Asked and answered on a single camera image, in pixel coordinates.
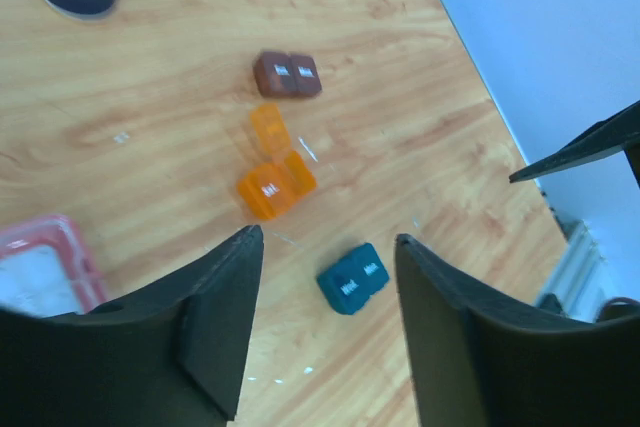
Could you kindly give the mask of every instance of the white wall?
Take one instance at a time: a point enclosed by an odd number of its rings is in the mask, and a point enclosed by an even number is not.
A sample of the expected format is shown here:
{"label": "white wall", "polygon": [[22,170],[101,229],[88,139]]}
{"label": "white wall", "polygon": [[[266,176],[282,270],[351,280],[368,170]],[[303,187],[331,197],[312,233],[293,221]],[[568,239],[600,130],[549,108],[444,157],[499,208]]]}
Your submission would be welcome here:
{"label": "white wall", "polygon": [[[640,99],[640,0],[442,2],[527,162]],[[640,299],[640,189],[624,154],[540,185],[589,226],[620,295]]]}

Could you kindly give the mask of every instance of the wooden table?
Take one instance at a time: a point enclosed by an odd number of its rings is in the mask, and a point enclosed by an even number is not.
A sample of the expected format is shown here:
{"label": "wooden table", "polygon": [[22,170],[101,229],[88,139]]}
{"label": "wooden table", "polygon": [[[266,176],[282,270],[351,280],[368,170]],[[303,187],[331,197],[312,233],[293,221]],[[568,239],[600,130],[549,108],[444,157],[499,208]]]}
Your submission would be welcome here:
{"label": "wooden table", "polygon": [[0,6],[0,223],[71,216],[115,295],[254,222],[235,192],[262,160],[251,63],[314,55],[324,93],[280,106],[319,187],[264,225],[238,426],[416,425],[395,286],[343,317],[315,284],[359,243],[393,271],[409,232],[528,301],[562,253],[438,0],[121,0],[100,23]]}

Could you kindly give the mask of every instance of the small debris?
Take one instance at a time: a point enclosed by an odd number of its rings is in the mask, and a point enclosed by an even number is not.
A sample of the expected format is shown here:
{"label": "small debris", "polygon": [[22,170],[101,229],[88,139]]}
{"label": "small debris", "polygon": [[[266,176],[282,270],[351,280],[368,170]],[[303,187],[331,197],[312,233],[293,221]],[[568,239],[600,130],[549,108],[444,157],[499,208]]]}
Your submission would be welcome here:
{"label": "small debris", "polygon": [[113,140],[115,140],[118,144],[124,144],[127,140],[129,140],[129,134],[126,132],[120,132],[116,135]]}
{"label": "small debris", "polygon": [[318,161],[318,158],[316,157],[316,154],[313,153],[313,150],[311,150],[309,148],[309,146],[305,143],[304,139],[302,137],[298,137],[298,140],[300,141],[300,143],[302,144],[302,146],[304,147],[304,150],[306,150],[307,152],[309,152],[309,155],[311,156],[311,158],[313,160],[315,160],[316,162]]}
{"label": "small debris", "polygon": [[297,242],[291,240],[289,237],[287,237],[285,235],[279,234],[277,232],[272,232],[272,234],[275,235],[276,237],[284,240],[285,242],[289,242],[291,245],[295,245],[296,247],[299,247]]}

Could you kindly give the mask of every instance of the container lid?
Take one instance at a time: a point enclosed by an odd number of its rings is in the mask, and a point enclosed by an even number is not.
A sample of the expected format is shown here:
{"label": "container lid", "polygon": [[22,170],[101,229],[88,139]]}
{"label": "container lid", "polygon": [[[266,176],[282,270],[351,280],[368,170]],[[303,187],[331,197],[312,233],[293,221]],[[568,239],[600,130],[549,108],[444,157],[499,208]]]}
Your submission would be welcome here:
{"label": "container lid", "polygon": [[262,104],[251,112],[250,118],[265,153],[280,157],[291,150],[291,138],[277,104]]}

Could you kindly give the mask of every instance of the white label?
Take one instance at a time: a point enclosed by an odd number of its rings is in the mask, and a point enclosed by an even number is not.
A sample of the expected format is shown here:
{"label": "white label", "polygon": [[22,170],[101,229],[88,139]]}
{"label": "white label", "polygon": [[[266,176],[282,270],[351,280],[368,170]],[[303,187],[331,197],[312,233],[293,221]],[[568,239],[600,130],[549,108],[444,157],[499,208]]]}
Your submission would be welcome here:
{"label": "white label", "polygon": [[378,270],[378,266],[376,264],[369,264],[364,266],[364,273],[367,275],[373,274],[376,270]]}
{"label": "white label", "polygon": [[277,194],[278,192],[280,192],[280,189],[278,189],[275,185],[273,184],[269,184],[265,187],[262,188],[262,192],[264,193],[264,195],[266,195],[267,197],[271,197],[274,194]]}
{"label": "white label", "polygon": [[276,69],[276,74],[278,75],[291,75],[284,65],[274,64],[273,67]]}
{"label": "white label", "polygon": [[353,279],[349,279],[349,282],[340,287],[340,290],[344,295],[349,295],[351,292],[358,288],[358,284]]}
{"label": "white label", "polygon": [[298,67],[298,72],[302,77],[311,77],[313,78],[313,72],[311,69],[307,69],[306,67]]}

